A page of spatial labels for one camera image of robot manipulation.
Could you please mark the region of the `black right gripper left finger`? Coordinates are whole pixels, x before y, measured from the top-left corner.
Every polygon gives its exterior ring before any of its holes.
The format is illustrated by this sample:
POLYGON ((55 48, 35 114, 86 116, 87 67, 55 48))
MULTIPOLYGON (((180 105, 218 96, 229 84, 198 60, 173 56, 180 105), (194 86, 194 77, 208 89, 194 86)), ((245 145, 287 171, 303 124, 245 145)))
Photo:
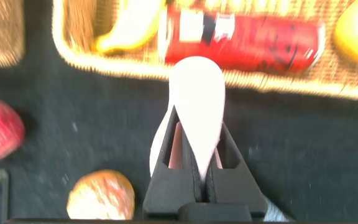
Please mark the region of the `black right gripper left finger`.
POLYGON ((158 147, 157 162, 142 205, 145 220, 176 220, 179 209, 202 199, 201 181, 190 143, 182 132, 182 168, 168 167, 178 118, 176 109, 168 114, 167 127, 158 147))

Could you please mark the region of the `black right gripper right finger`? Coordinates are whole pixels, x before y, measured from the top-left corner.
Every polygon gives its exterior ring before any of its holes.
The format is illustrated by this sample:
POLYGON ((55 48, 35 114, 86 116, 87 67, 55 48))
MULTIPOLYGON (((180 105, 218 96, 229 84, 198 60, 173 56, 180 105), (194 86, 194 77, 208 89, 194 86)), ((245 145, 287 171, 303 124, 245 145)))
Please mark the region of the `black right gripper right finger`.
POLYGON ((208 202, 243 204, 254 220, 265 217, 267 202, 226 125, 222 126, 205 184, 208 202))

